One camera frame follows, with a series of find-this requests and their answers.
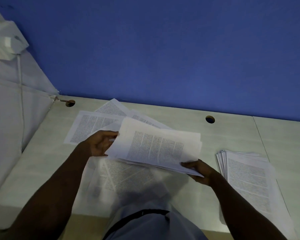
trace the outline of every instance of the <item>forearm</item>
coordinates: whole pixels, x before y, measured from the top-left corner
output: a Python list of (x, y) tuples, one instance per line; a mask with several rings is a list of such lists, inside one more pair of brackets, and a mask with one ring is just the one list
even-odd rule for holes
[(44, 183), (24, 206), (6, 239), (18, 235), (29, 239), (57, 239), (71, 215), (84, 167), (90, 157), (89, 145), (80, 143), (68, 159)]
[(211, 176), (210, 186), (218, 197), (224, 220), (235, 240), (286, 240), (283, 234), (236, 192), (221, 174)]

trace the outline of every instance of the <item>power cord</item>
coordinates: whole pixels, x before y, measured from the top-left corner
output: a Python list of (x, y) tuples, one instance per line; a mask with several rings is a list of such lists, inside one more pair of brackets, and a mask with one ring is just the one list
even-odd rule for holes
[(23, 90), (22, 90), (22, 69), (21, 69), (21, 54), (16, 55), (17, 69), (18, 69), (18, 78), (19, 78), (19, 88), (20, 88), (20, 112), (21, 112), (21, 124), (22, 124), (22, 137), (21, 137), (21, 148), (22, 153), (22, 143), (25, 133), (25, 117), (23, 111)]

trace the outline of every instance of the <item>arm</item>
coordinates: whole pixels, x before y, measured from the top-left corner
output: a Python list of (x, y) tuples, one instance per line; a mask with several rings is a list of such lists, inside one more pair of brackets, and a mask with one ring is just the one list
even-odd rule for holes
[(76, 146), (68, 159), (30, 198), (3, 239), (58, 239), (70, 218), (84, 167), (91, 156), (104, 156), (118, 135), (98, 131)]
[(224, 220), (235, 240), (287, 240), (267, 218), (255, 210), (212, 167), (201, 160), (182, 162), (181, 165), (186, 168), (193, 168), (204, 176), (189, 175), (195, 181), (210, 186), (216, 193)]

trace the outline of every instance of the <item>person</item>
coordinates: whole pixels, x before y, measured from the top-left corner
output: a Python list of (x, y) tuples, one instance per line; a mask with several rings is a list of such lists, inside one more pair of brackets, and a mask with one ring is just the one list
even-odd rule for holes
[[(30, 198), (2, 239), (58, 239), (72, 211), (84, 167), (91, 156), (104, 156), (118, 132), (98, 131), (79, 143), (68, 159)], [(201, 160), (181, 163), (204, 177), (190, 175), (210, 186), (235, 240), (286, 239), (222, 177)], [(167, 203), (125, 206), (112, 218), (106, 240), (207, 239), (203, 232)]]

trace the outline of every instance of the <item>black strap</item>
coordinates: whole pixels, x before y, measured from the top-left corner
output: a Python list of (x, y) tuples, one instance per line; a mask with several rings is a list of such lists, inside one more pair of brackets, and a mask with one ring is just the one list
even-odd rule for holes
[(119, 230), (120, 228), (122, 228), (124, 225), (126, 225), (128, 222), (130, 222), (133, 219), (137, 219), (140, 218), (144, 215), (147, 214), (160, 214), (160, 215), (166, 215), (168, 214), (169, 211), (168, 210), (157, 210), (157, 209), (148, 209), (148, 210), (140, 210), (136, 213), (133, 213), (132, 215), (129, 215), (125, 218), (122, 218), (120, 221), (116, 222), (109, 230), (108, 232), (105, 234), (105, 236), (103, 237), (102, 240), (105, 240), (107, 237), (109, 237), (109, 235), (117, 230)]

